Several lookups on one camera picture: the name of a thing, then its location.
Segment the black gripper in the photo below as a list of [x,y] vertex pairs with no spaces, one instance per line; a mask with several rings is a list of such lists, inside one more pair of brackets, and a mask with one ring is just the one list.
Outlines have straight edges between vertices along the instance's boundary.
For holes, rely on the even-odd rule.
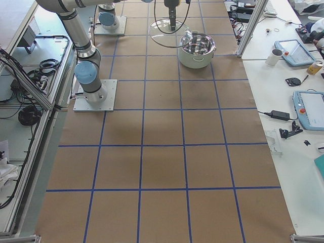
[[179,6],[180,0],[164,0],[164,5],[169,8],[169,19],[171,31],[176,30],[176,7]]

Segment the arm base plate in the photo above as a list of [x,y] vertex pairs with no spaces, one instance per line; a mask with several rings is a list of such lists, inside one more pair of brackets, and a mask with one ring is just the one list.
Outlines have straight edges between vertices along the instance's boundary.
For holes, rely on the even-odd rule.
[[75,112],[101,112],[114,111],[117,80],[116,79],[102,79],[101,89],[95,93],[87,93],[78,85],[78,93],[76,95],[73,111]]
[[94,35],[125,35],[126,16],[100,15],[95,24]]

